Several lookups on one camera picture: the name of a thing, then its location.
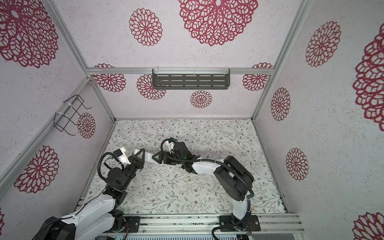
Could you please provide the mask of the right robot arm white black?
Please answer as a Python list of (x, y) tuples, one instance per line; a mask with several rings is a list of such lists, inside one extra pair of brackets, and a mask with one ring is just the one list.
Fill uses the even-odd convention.
[(251, 218), (251, 199), (253, 191), (253, 175), (233, 156), (223, 160), (211, 160), (192, 154), (184, 142), (166, 139), (168, 150), (161, 147), (154, 154), (152, 162), (165, 165), (180, 165), (186, 172), (196, 175), (216, 177), (227, 195), (233, 200), (232, 224), (244, 226)]

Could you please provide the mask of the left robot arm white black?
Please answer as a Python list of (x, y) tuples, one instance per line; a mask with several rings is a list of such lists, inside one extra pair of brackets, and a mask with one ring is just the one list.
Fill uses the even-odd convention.
[[(121, 231), (125, 227), (124, 213), (118, 207), (126, 198), (127, 188), (136, 176), (136, 172), (144, 168), (145, 149), (127, 157), (122, 150), (115, 153), (104, 153), (97, 167), (99, 178), (106, 186), (96, 197), (83, 204), (71, 214), (60, 218), (47, 219), (39, 231), (32, 237), (33, 240), (92, 240), (106, 231)], [(109, 169), (105, 178), (101, 165), (106, 156), (112, 157), (120, 168)]]

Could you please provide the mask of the white remote control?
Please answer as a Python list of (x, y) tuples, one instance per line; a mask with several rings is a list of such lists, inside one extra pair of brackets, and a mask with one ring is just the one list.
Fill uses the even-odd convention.
[(147, 153), (144, 149), (142, 149), (142, 150), (135, 149), (135, 151), (134, 151), (134, 156), (137, 156), (140, 160), (143, 160), (145, 163), (158, 165), (158, 163), (156, 163), (154, 160), (152, 160), (153, 155), (154, 154)]

